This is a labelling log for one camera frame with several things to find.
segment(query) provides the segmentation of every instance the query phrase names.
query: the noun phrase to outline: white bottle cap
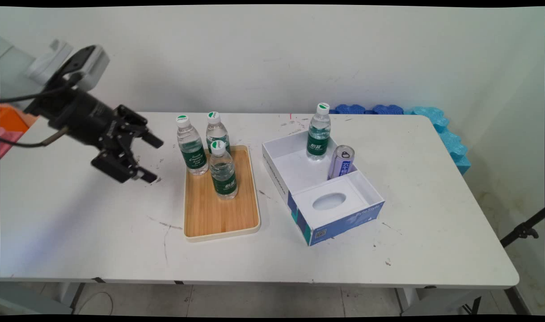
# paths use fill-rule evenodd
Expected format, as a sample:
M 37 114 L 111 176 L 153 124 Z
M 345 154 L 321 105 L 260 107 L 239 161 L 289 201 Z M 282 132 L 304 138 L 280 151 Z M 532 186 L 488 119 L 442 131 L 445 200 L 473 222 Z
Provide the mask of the white bottle cap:
M 316 107 L 316 112 L 320 115 L 326 115 L 330 112 L 330 106 L 326 103 L 320 103 Z
M 178 127 L 187 127 L 191 125 L 191 121 L 189 120 L 189 117 L 186 115 L 177 116 L 175 121 L 177 122 Z
M 226 150 L 227 145 L 221 140 L 213 141 L 213 143 L 211 143 L 211 153 L 214 155 L 222 155 Z
M 209 121 L 209 124 L 219 124 L 221 122 L 221 114 L 218 112 L 211 112 L 207 114 L 207 121 Z

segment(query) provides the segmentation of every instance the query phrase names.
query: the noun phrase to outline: open cardboard box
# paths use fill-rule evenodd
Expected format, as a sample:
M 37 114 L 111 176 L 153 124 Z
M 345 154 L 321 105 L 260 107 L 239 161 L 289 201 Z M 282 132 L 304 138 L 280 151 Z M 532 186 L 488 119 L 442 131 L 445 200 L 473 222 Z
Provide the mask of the open cardboard box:
M 306 156 L 308 131 L 262 144 L 266 170 L 292 212 L 309 246 L 378 217 L 384 199 L 352 165 L 350 172 L 327 180 L 338 146 L 330 138 L 326 156 Z

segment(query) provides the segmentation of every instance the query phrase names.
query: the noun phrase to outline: oval tissue opening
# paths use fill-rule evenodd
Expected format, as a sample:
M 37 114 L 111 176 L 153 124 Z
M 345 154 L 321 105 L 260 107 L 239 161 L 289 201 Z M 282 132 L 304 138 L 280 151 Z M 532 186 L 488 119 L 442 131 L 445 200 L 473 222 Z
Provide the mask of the oval tissue opening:
M 312 207 L 316 210 L 328 210 L 341 205 L 344 201 L 346 201 L 346 195 L 335 192 L 316 199 Z

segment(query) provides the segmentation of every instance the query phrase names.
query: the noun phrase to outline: plastic water bottle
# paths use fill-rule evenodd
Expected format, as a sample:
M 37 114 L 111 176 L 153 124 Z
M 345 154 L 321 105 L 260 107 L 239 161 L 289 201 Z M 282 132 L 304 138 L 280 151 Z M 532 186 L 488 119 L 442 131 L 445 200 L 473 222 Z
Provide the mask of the plastic water bottle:
M 234 198 L 238 192 L 235 175 L 235 163 L 227 152 L 227 146 L 221 140 L 211 143 L 211 176 L 217 196 L 223 200 Z
M 227 128 L 221 123 L 221 115 L 218 112 L 211 112 L 207 114 L 207 146 L 209 147 L 209 153 L 211 153 L 211 144 L 213 141 L 221 140 L 227 145 L 227 152 L 231 154 L 231 146 L 229 144 L 229 132 Z
M 316 114 L 310 121 L 308 127 L 308 143 L 306 145 L 306 155 L 313 161 L 319 161 L 324 158 L 328 148 L 328 139 L 330 138 L 330 106 L 326 103 L 320 103 L 316 107 Z
M 192 175 L 202 175 L 209 169 L 203 141 L 186 115 L 177 116 L 177 142 Z

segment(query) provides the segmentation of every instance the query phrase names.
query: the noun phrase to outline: table surface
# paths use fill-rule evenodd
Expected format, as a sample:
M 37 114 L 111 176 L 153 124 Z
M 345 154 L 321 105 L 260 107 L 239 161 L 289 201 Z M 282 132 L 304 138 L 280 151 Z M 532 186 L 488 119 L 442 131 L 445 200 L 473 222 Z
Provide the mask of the table surface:
M 0 280 L 107 283 L 323 283 L 507 288 L 518 274 L 431 122 L 333 114 L 332 137 L 385 199 L 379 218 L 308 247 L 262 162 L 262 142 L 307 130 L 311 114 L 221 114 L 249 147 L 262 226 L 191 243 L 183 235 L 185 163 L 176 113 L 143 112 L 165 144 L 141 140 L 153 184 L 120 184 L 90 165 L 94 147 L 62 137 L 0 161 Z M 205 139 L 205 114 L 191 113 Z M 20 141 L 54 130 L 37 121 Z

